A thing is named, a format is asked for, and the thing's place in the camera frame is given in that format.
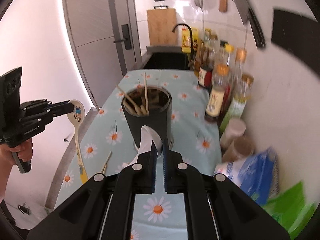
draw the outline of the knife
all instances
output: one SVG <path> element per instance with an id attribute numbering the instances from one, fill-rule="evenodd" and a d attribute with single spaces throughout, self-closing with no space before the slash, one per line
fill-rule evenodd
<path id="1" fill-rule="evenodd" d="M 256 42 L 257 48 L 264 49 L 266 47 L 266 40 L 264 38 L 259 21 L 251 9 L 247 0 L 233 0 L 237 6 L 238 12 L 240 14 L 241 20 L 244 25 L 250 22 L 254 40 Z"/>

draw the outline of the human hand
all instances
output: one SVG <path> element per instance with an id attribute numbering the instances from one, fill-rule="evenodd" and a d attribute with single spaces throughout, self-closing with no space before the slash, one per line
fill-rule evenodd
<path id="1" fill-rule="evenodd" d="M 0 158 L 4 161 L 7 161 L 11 165 L 16 165 L 14 158 L 12 157 L 12 152 L 19 152 L 18 157 L 19 159 L 23 160 L 24 162 L 30 161 L 32 159 L 32 140 L 31 138 L 27 141 L 21 143 L 15 148 L 9 148 L 7 144 L 0 145 Z"/>

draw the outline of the floral tablecloth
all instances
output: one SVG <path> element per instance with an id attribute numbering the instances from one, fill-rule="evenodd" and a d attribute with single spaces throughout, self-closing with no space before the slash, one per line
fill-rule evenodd
<path id="1" fill-rule="evenodd" d="M 172 95 L 173 149 L 183 161 L 201 173 L 213 175 L 221 162 L 219 133 L 216 124 L 204 120 L 208 92 L 197 85 L 191 71 L 145 70 L 147 83 L 166 88 Z M 129 91 L 143 85 L 144 70 L 128 72 L 119 86 Z M 119 173 L 122 163 L 136 156 L 133 138 L 121 108 L 123 94 L 115 89 L 87 130 L 80 147 L 88 176 L 101 171 L 112 151 L 106 175 Z M 182 194 L 164 192 L 162 157 L 157 160 L 156 191 L 153 195 L 137 195 L 135 200 L 131 240 L 187 239 L 186 216 Z M 82 183 L 76 155 L 59 192 L 56 206 L 73 194 Z"/>

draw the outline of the yellow package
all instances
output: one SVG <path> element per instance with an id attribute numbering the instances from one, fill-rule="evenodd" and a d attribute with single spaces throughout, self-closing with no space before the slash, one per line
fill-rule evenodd
<path id="1" fill-rule="evenodd" d="M 198 47 L 199 41 L 199 30 L 198 28 L 191 27 L 192 30 L 192 38 L 193 38 L 193 48 L 196 51 Z M 191 53 L 191 42 L 190 42 L 190 31 L 189 29 L 183 27 L 182 28 L 182 52 L 183 53 Z"/>

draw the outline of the blue package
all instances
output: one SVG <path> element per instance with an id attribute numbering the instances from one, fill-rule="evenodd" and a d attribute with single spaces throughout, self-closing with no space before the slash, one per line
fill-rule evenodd
<path id="1" fill-rule="evenodd" d="M 218 164 L 215 174 L 225 174 L 257 204 L 265 205 L 269 198 L 276 162 L 275 151 L 268 148 L 246 159 Z"/>

